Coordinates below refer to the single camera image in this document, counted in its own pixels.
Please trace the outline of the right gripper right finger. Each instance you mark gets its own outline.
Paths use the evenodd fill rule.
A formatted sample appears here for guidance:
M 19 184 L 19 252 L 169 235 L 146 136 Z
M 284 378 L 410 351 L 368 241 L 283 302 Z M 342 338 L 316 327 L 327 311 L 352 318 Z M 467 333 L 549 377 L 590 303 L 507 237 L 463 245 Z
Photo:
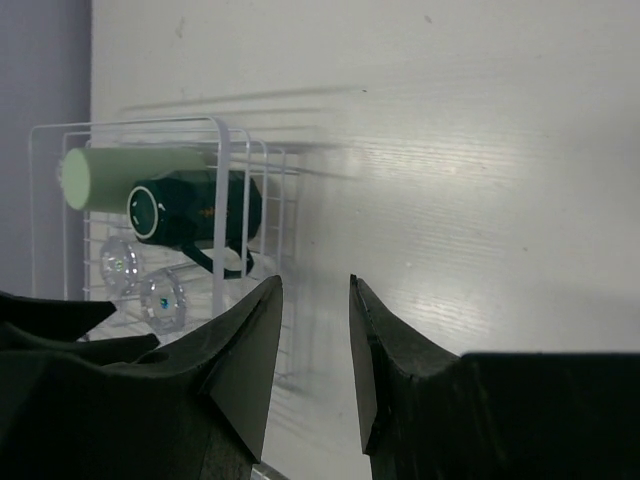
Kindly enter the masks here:
M 352 277 L 361 448 L 376 479 L 635 479 L 635 353 L 455 355 Z

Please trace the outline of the large clear glass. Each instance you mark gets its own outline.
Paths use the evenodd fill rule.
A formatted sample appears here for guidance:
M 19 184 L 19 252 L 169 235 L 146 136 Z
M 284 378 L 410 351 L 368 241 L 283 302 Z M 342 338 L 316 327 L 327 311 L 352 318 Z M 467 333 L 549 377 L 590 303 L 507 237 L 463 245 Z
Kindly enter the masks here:
M 139 294 L 142 318 L 156 334 L 178 333 L 185 328 L 186 294 L 172 270 L 147 274 L 140 283 Z
M 139 281 L 141 257 L 136 245 L 121 236 L 109 236 L 100 249 L 100 274 L 108 293 L 132 293 Z

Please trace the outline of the light green plastic cup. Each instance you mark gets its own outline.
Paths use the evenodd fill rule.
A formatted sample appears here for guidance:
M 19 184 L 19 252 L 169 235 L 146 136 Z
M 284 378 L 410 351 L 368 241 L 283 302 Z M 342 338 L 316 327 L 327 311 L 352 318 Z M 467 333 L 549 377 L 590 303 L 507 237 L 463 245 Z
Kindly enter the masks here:
M 61 161 L 60 185 L 75 210 L 123 214 L 136 182 L 212 163 L 211 156 L 186 147 L 74 148 Z

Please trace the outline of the dark green ceramic mug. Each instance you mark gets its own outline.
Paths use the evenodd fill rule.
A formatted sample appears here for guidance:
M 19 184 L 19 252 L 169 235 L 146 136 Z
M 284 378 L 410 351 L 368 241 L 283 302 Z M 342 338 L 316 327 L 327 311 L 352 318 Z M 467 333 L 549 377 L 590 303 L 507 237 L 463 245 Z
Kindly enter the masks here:
M 216 207 L 217 172 L 177 170 L 136 182 L 126 202 L 126 213 L 137 240 L 178 250 L 208 272 L 214 261 L 205 254 L 213 247 L 215 220 L 226 221 L 224 246 L 246 260 L 243 242 L 255 238 L 262 223 L 263 198 L 256 182 L 242 170 L 228 172 L 227 206 Z

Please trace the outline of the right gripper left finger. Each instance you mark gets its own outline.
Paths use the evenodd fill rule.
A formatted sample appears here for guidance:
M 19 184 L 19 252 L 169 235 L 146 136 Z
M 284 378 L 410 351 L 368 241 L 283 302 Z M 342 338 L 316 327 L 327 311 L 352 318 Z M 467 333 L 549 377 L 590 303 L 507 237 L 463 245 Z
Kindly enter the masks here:
M 261 460 L 279 276 L 183 337 L 89 341 L 109 301 L 1 297 L 5 479 L 247 479 Z

